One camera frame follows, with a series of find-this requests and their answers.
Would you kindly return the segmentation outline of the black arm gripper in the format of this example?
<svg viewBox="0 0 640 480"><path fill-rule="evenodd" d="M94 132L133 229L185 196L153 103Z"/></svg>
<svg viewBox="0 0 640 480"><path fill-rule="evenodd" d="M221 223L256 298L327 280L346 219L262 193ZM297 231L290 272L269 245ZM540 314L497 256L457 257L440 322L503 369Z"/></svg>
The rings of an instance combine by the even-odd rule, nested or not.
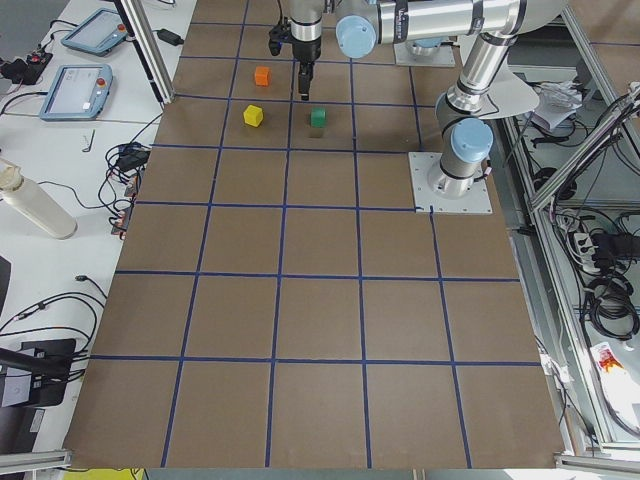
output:
<svg viewBox="0 0 640 480"><path fill-rule="evenodd" d="M321 56L321 38L303 41L293 39L292 52L299 62L298 92L301 100L310 99L310 88L313 80L313 68Z"/></svg>

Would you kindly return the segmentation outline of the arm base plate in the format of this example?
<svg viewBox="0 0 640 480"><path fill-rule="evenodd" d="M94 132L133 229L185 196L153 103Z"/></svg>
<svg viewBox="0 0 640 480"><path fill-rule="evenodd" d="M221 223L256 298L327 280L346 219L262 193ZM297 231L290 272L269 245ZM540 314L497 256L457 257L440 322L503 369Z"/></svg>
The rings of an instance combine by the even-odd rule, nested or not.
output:
<svg viewBox="0 0 640 480"><path fill-rule="evenodd" d="M440 152L408 153L415 211L425 214L492 214L482 164L475 164L469 178L454 179L441 170L440 158Z"/></svg>
<svg viewBox="0 0 640 480"><path fill-rule="evenodd" d="M442 38L406 41L394 45L395 63L401 66L453 68L453 42Z"/></svg>

